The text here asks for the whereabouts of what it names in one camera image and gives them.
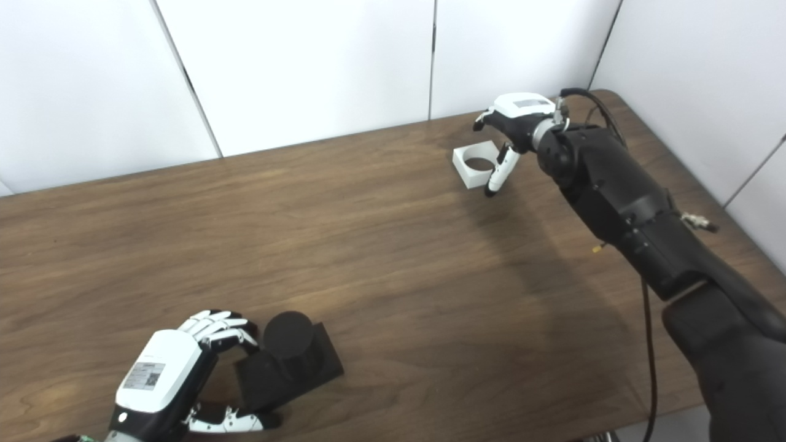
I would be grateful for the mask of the white and black left hand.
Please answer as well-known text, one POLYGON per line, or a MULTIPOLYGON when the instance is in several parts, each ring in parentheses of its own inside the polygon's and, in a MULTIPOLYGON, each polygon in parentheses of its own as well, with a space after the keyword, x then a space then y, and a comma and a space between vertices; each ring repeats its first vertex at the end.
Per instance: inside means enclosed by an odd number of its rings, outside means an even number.
POLYGON ((179 327, 155 331, 116 390, 109 441, 182 441, 191 434, 261 433, 282 425, 276 413, 208 405, 200 394, 219 355, 260 351, 258 327, 240 313, 206 309, 179 327))

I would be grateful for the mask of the white and black right hand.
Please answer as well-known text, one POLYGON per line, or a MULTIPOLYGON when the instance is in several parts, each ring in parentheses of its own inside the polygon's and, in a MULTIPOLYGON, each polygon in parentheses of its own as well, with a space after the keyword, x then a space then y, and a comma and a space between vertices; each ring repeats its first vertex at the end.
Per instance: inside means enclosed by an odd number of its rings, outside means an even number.
POLYGON ((491 126, 508 139, 484 188, 488 198, 499 193, 523 154, 536 151, 543 135, 556 126, 555 117, 556 104, 538 93, 504 93, 475 118, 472 131, 491 126))

